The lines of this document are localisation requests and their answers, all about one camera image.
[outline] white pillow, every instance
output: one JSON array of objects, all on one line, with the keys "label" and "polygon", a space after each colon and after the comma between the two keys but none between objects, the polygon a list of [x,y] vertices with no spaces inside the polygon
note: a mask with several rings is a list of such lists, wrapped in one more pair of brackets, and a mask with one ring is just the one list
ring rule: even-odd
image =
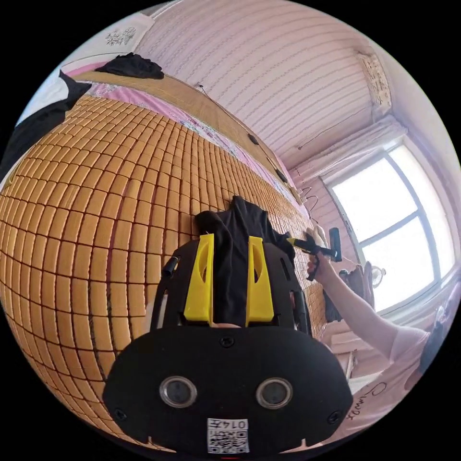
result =
[{"label": "white pillow", "polygon": [[59,77],[59,71],[59,68],[56,68],[42,83],[40,88],[27,104],[16,125],[20,124],[24,119],[40,109],[55,102],[67,99],[69,96],[69,89],[66,82]]}]

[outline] black cloth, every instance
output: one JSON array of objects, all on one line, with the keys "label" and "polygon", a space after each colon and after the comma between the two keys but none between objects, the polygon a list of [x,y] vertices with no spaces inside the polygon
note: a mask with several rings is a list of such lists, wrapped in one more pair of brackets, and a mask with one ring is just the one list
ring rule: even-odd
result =
[{"label": "black cloth", "polygon": [[69,89],[67,98],[43,107],[15,127],[0,163],[0,181],[23,154],[64,121],[66,111],[91,88],[91,84],[76,82],[62,71],[59,77]]},{"label": "black cloth", "polygon": [[195,216],[200,234],[215,235],[213,264],[214,321],[245,326],[248,277],[248,238],[260,237],[284,251],[294,265],[295,252],[287,242],[290,234],[279,234],[267,211],[234,196],[227,211],[203,211]]},{"label": "black cloth", "polygon": [[156,80],[161,80],[165,76],[158,64],[133,53],[119,55],[95,71],[123,77],[154,78]]},{"label": "black cloth", "polygon": [[338,312],[332,300],[325,293],[325,290],[323,290],[323,297],[325,298],[325,319],[327,320],[327,322],[340,322],[342,320],[341,314]]}]

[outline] white shirt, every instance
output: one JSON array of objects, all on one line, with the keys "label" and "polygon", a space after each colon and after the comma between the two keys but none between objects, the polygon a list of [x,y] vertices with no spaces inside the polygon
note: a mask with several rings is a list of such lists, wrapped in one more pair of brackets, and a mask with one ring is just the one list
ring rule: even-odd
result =
[{"label": "white shirt", "polygon": [[354,395],[349,413],[325,445],[373,425],[386,416],[408,394],[405,383],[418,368],[429,333],[401,327],[390,354],[391,365]]}]

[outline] window frame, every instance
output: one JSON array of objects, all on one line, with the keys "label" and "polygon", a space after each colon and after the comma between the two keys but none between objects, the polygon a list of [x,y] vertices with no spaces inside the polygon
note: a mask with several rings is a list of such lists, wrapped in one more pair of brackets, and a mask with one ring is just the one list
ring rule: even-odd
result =
[{"label": "window frame", "polygon": [[[329,192],[329,194],[331,195],[332,199],[334,200],[338,210],[340,211],[341,213],[341,216],[346,224],[346,228],[348,230],[348,233],[349,233],[349,236],[352,240],[352,243],[355,247],[355,251],[356,251],[356,254],[357,254],[357,257],[358,257],[358,260],[359,260],[359,263],[364,265],[366,260],[365,260],[365,257],[364,257],[364,253],[363,253],[363,247],[373,243],[373,242],[376,242],[384,237],[386,237],[387,235],[391,234],[392,232],[395,232],[397,231],[398,229],[400,229],[401,227],[403,227],[405,224],[407,224],[408,222],[410,222],[411,220],[415,219],[416,217],[419,218],[420,222],[421,222],[421,225],[423,227],[423,231],[424,231],[424,234],[425,234],[425,237],[426,237],[426,241],[427,241],[427,245],[428,245],[428,249],[429,249],[429,254],[431,256],[431,261],[432,261],[432,269],[433,269],[433,272],[434,272],[434,280],[429,284],[429,285],[426,285],[424,288],[422,288],[421,290],[419,290],[417,293],[415,293],[414,295],[412,295],[411,297],[393,305],[393,306],[390,306],[386,309],[382,309],[381,311],[379,311],[378,313],[382,316],[386,316],[388,314],[390,314],[391,312],[394,312],[396,310],[399,310],[403,307],[412,307],[417,301],[419,301],[421,299],[421,297],[427,295],[429,292],[433,292],[434,290],[437,290],[437,289],[440,289],[442,287],[442,284],[444,282],[444,280],[449,276],[449,274],[447,274],[445,277],[442,277],[441,276],[441,271],[440,271],[440,261],[439,261],[439,257],[438,257],[438,253],[437,253],[437,246],[436,246],[436,241],[435,241],[435,238],[434,238],[434,235],[432,233],[432,229],[431,229],[431,226],[430,226],[430,223],[429,223],[429,220],[427,218],[427,215],[426,215],[426,212],[421,204],[421,201],[418,197],[418,195],[416,194],[412,184],[410,183],[410,181],[408,180],[408,178],[405,176],[405,174],[403,173],[403,171],[400,169],[400,167],[397,165],[397,163],[393,160],[393,158],[390,156],[390,153],[397,147],[399,146],[405,146],[411,155],[414,156],[413,152],[405,145],[405,143],[398,143],[398,144],[395,144],[393,145],[392,147],[389,147],[389,150],[380,150],[378,151],[376,154],[372,155],[370,158],[366,159],[365,161],[362,161],[360,162],[359,164],[355,165],[355,166],[352,166],[351,168],[349,168],[346,172],[344,172],[343,174],[341,175],[338,175],[334,178],[331,178],[330,181],[325,181],[324,184]],[[385,159],[389,165],[394,169],[394,171],[398,174],[400,180],[403,182],[403,184],[405,185],[405,187],[407,188],[408,192],[410,193],[415,205],[416,205],[416,211],[414,211],[413,213],[411,213],[409,216],[407,216],[406,218],[400,220],[399,222],[395,223],[394,225],[388,227],[387,229],[384,229],[383,231],[379,232],[378,234],[372,236],[372,237],[369,237],[368,239],[366,240],[363,240],[362,242],[359,242],[356,235],[355,235],[355,231],[349,221],[349,218],[347,216],[347,213],[345,212],[343,206],[342,206],[342,203],[340,202],[339,198],[337,197],[337,195],[335,194],[334,190],[333,190],[333,187],[335,187],[336,185],[344,182],[345,180],[347,179],[350,179],[351,177],[355,176],[356,174],[360,173],[361,171],[363,171],[364,169],[376,164],[377,162],[381,161]]]}]

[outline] wall decoration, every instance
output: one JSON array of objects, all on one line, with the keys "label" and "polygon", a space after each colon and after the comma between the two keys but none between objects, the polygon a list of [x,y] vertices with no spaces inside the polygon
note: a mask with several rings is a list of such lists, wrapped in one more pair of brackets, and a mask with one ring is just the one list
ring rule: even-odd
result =
[{"label": "wall decoration", "polygon": [[106,35],[106,43],[113,47],[114,45],[127,45],[128,42],[136,34],[135,27],[127,27],[123,32],[120,32],[118,29],[115,29],[110,34]]},{"label": "wall decoration", "polygon": [[383,66],[376,54],[357,53],[373,100],[375,113],[384,116],[392,107],[390,88]]}]

